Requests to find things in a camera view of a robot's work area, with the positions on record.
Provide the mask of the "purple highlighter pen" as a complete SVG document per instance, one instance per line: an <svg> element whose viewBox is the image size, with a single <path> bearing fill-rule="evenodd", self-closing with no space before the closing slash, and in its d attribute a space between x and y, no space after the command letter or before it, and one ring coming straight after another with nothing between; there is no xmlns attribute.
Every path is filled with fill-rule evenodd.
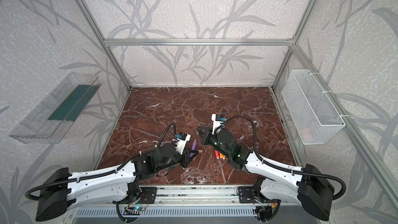
<svg viewBox="0 0 398 224"><path fill-rule="evenodd" d="M195 150L196 145L197 145L197 140L195 139L194 142L193 142L193 144L192 144L192 148L191 148L191 149L192 149L192 150Z"/></svg>

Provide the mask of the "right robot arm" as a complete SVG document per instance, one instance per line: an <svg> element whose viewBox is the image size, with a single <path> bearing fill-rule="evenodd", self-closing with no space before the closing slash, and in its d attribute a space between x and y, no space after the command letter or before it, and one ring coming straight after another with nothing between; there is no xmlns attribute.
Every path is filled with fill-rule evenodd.
<svg viewBox="0 0 398 224"><path fill-rule="evenodd" d="M258 155L238 144L227 130L213 131L197 127L203 145L210 145L223 153L228 165L236 170L260 175L254 185L258 200L279 200L299 204L313 217L328 221L332 202L346 191L344 181L336 176L322 174L315 166L295 167Z"/></svg>

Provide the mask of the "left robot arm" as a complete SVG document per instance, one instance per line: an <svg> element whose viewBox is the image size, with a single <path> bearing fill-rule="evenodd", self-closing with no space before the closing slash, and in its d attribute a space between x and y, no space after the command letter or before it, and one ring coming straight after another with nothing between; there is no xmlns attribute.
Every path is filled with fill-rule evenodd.
<svg viewBox="0 0 398 224"><path fill-rule="evenodd" d="M139 201L143 194L140 181L177 166L187 168L197 155L197 150L177 149L176 145L166 143L113 167L73 173L68 168L58 169L42 185L27 190L24 196L37 201L37 222L96 202L130 204Z"/></svg>

